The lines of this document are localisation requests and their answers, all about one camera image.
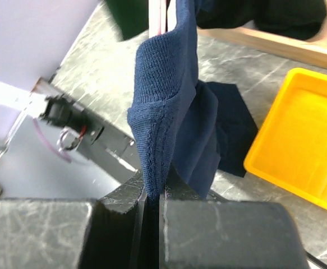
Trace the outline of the yellow plastic tray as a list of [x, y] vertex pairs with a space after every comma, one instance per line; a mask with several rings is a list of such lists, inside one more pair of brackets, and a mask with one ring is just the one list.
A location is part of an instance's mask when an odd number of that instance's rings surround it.
[[327, 75], [287, 73], [244, 166], [327, 210]]

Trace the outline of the aluminium rail frame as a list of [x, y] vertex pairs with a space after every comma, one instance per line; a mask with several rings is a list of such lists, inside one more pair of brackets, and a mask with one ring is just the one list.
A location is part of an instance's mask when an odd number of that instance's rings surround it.
[[6, 149], [10, 132], [20, 115], [37, 118], [47, 104], [48, 98], [44, 94], [0, 82], [0, 150]]

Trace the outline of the black t-shirt with flower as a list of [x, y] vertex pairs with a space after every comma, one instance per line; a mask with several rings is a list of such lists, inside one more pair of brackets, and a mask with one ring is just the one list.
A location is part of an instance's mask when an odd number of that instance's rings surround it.
[[248, 22], [267, 33], [308, 40], [321, 29], [327, 17], [324, 1], [201, 1], [196, 15], [202, 29], [234, 29]]

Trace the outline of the pink wire hanger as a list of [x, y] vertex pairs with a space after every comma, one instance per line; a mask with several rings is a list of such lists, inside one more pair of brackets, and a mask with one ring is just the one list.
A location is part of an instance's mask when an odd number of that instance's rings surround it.
[[168, 0], [160, 0], [158, 3], [158, 13], [159, 13], [159, 26], [158, 34], [165, 34], [168, 30], [168, 21], [167, 21], [167, 11], [168, 11]]

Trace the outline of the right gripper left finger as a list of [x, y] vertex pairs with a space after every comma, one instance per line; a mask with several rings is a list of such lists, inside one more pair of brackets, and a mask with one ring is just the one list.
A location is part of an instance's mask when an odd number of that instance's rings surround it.
[[139, 200], [144, 193], [142, 172], [93, 203], [85, 230], [79, 268], [129, 268]]

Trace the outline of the wooden clothes rack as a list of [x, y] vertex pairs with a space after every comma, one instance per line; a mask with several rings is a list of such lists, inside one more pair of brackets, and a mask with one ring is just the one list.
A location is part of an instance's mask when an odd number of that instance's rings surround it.
[[327, 69], [327, 18], [311, 39], [298, 40], [245, 26], [235, 29], [197, 29], [198, 34], [254, 48], [265, 53]]

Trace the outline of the dark green t-shirt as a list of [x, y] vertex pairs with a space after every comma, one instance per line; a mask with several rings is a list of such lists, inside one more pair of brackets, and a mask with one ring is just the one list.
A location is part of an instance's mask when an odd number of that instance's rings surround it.
[[149, 27], [149, 8], [146, 0], [106, 0], [110, 14], [123, 41], [132, 39]]

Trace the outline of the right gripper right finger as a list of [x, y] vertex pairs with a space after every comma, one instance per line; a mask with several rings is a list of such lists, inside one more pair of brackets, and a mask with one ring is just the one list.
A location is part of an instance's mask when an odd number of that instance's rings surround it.
[[159, 229], [160, 268], [308, 268], [281, 204], [203, 200], [174, 168], [160, 196]]

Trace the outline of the navy blue t-shirt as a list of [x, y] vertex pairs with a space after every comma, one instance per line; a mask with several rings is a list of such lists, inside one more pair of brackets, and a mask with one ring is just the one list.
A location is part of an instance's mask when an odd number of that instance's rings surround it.
[[196, 16], [212, 1], [177, 1], [174, 29], [137, 49], [128, 124], [136, 140], [146, 192], [164, 190], [170, 168], [205, 197], [217, 170], [237, 177], [257, 126], [234, 84], [198, 78]]

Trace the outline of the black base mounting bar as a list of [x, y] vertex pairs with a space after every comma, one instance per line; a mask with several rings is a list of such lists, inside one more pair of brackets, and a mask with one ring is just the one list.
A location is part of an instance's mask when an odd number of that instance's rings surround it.
[[45, 97], [45, 110], [39, 120], [60, 128], [58, 153], [68, 158], [78, 151], [85, 158], [104, 167], [106, 155], [133, 173], [140, 169], [136, 141], [92, 110], [65, 94]]

